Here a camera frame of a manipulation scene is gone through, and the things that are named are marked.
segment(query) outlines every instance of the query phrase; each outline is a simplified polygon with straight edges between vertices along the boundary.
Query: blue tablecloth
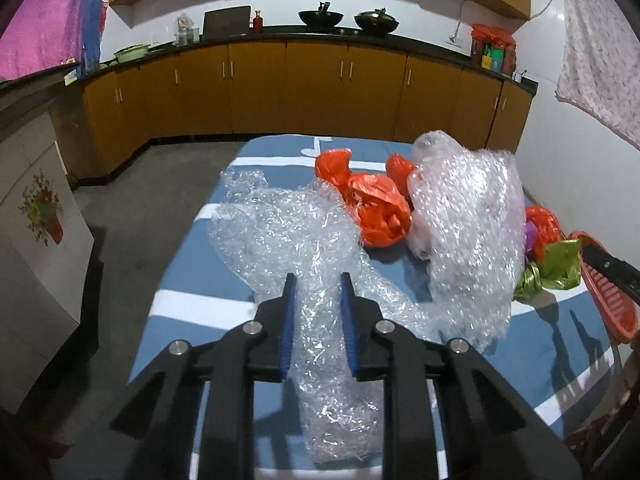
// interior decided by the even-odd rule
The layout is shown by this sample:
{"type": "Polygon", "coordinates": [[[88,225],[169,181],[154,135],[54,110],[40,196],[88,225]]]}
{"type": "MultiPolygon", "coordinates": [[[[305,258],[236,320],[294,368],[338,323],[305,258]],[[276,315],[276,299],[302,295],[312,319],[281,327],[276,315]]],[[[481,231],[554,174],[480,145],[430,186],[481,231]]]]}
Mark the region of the blue tablecloth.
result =
{"type": "MultiPolygon", "coordinates": [[[[338,137],[269,136],[248,142],[231,165],[262,170],[273,187],[293,189],[314,178],[321,150],[350,148],[353,170],[385,171],[392,153],[410,145],[338,137]]],[[[223,264],[207,237],[207,220],[225,201],[216,186],[166,270],[156,292],[131,379],[172,340],[193,345],[219,339],[253,317],[251,289],[223,264]]],[[[414,301],[429,301],[424,264],[403,243],[369,251],[376,269],[414,301]]],[[[485,351],[488,361],[560,436],[575,431],[602,399],[614,357],[600,314],[584,284],[543,291],[533,306],[514,302],[507,337],[485,351]]],[[[376,478],[379,459],[315,466],[306,453],[292,384],[255,385],[256,478],[376,478]]],[[[191,478],[199,438],[194,442],[191,478]]],[[[446,469],[441,467],[441,476],[446,469]]]]}

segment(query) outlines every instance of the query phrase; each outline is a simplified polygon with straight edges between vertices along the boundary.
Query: clear plastic wrap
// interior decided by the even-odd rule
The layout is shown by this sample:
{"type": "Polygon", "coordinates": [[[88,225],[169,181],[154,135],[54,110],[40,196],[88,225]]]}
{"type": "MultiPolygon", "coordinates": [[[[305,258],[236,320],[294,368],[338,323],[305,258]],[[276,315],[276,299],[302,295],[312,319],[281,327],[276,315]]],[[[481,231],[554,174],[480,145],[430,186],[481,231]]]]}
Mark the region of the clear plastic wrap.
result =
{"type": "Polygon", "coordinates": [[[210,221],[222,260],[254,290],[255,302],[298,277],[290,378],[309,456],[316,463],[382,450],[381,382],[351,377],[340,316],[340,274],[377,301],[385,317],[438,341],[428,314],[378,274],[337,189],[322,180],[296,190],[268,187],[260,171],[225,172],[228,203],[210,221]]]}
{"type": "Polygon", "coordinates": [[[446,133],[423,134],[409,176],[414,204],[407,244],[430,259],[426,304],[445,339],[482,351],[506,334],[524,270],[522,184],[508,152],[470,152],[446,133]]]}

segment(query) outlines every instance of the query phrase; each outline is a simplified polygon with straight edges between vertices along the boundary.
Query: concrete floor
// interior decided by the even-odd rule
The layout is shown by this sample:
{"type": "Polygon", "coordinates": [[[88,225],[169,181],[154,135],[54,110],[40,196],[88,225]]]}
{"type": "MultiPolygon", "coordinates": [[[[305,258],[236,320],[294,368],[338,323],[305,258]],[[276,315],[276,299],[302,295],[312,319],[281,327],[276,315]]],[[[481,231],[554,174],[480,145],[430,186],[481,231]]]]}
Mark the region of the concrete floor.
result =
{"type": "Polygon", "coordinates": [[[242,142],[152,146],[108,186],[75,197],[105,229],[98,351],[65,377],[39,424],[72,444],[126,384],[156,287],[242,142]]]}

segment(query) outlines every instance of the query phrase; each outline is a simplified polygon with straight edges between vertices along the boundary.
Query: metal screw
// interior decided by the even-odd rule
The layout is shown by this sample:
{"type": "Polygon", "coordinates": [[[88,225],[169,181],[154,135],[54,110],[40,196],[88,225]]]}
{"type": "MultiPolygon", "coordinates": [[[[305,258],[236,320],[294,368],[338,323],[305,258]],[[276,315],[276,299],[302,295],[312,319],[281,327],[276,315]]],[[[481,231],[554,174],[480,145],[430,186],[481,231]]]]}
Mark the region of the metal screw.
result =
{"type": "Polygon", "coordinates": [[[173,355],[182,355],[189,349],[189,343],[182,339],[176,339],[169,345],[169,352],[173,355]]]}
{"type": "Polygon", "coordinates": [[[247,321],[242,325],[242,331],[248,335],[256,335],[262,331],[262,323],[260,321],[247,321]]]}
{"type": "Polygon", "coordinates": [[[383,319],[376,323],[376,330],[381,334],[388,334],[393,332],[396,329],[393,321],[389,321],[388,319],[383,319]]]}
{"type": "Polygon", "coordinates": [[[449,346],[456,354],[463,354],[469,350],[469,343],[464,339],[452,339],[449,346]]]}

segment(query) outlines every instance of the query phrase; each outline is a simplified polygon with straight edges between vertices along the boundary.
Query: flower pot picture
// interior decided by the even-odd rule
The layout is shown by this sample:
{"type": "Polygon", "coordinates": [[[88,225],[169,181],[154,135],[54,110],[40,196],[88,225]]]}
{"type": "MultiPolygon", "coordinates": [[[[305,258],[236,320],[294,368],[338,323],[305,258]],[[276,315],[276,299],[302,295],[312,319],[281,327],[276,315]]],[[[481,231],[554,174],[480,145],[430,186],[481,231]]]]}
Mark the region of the flower pot picture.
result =
{"type": "Polygon", "coordinates": [[[36,240],[42,240],[48,246],[51,237],[59,245],[64,235],[58,219],[62,208],[58,194],[53,191],[53,182],[44,177],[42,170],[39,175],[33,175],[33,184],[24,188],[22,198],[24,202],[19,209],[29,219],[29,229],[36,235],[36,240]]]}

